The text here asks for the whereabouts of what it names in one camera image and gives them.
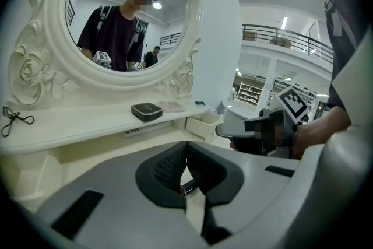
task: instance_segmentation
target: person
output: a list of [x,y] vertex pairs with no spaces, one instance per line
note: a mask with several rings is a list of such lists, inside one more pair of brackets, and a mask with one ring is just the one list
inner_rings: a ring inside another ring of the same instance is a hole
[[141,62],[144,32],[135,13],[152,1],[157,0],[126,0],[120,6],[106,7],[104,20],[104,8],[96,9],[77,43],[82,53],[93,60],[97,51],[106,52],[112,60],[112,70],[120,72],[126,72],[136,62]]
[[[354,55],[363,39],[369,20],[361,9],[360,0],[326,0],[324,3],[328,34],[333,47],[332,81]],[[294,158],[301,158],[304,151],[317,144],[323,144],[337,132],[350,125],[346,109],[333,85],[329,88],[331,107],[326,117],[301,125],[293,145]]]
[[144,68],[150,68],[152,65],[158,63],[158,54],[160,50],[160,47],[155,46],[153,51],[146,53],[144,58]]

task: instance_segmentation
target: white vanity table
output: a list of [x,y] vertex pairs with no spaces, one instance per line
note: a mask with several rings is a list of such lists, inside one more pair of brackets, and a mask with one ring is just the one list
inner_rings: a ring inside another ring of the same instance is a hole
[[[16,120],[1,137],[1,170],[12,198],[30,211],[104,160],[174,141],[204,141],[185,130],[186,118],[208,110],[191,100],[193,55],[203,51],[197,49],[202,0],[186,0],[185,26],[173,50],[140,72],[115,72],[87,59],[71,38],[67,2],[29,0],[33,14],[9,61],[7,105],[35,122]],[[147,101],[176,101],[185,111],[144,124],[130,108]],[[126,130],[168,121],[172,125],[124,138]],[[8,123],[0,118],[2,127]],[[212,141],[224,148],[229,143]],[[190,179],[186,172],[181,184]]]

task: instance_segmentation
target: railing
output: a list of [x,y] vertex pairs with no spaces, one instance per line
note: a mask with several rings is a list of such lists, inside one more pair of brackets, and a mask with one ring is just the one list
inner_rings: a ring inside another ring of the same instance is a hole
[[161,43],[159,46],[175,44],[180,38],[181,32],[174,33],[170,36],[161,37]]
[[278,45],[333,63],[333,49],[313,38],[276,27],[243,24],[242,39]]

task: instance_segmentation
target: white pillar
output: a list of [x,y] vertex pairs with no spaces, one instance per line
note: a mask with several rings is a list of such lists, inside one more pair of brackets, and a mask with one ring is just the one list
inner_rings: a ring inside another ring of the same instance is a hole
[[269,100],[270,91],[272,90],[273,83],[275,82],[275,74],[276,74],[276,65],[277,59],[271,58],[269,62],[269,67],[266,75],[266,83],[264,84],[264,88],[262,90],[261,98],[259,103],[256,107],[255,113],[259,116],[259,112],[261,109],[266,107],[267,102]]

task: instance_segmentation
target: maroon t-shirt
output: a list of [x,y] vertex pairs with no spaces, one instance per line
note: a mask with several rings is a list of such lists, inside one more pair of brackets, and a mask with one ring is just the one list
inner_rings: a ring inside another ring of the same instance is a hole
[[112,70],[125,72],[127,61],[141,62],[144,34],[140,33],[138,42],[134,42],[129,49],[137,20],[127,20],[122,16],[119,6],[113,6],[97,35],[100,13],[101,8],[98,8],[89,17],[80,35],[78,47],[89,49],[92,56],[97,51],[106,52],[112,60]]

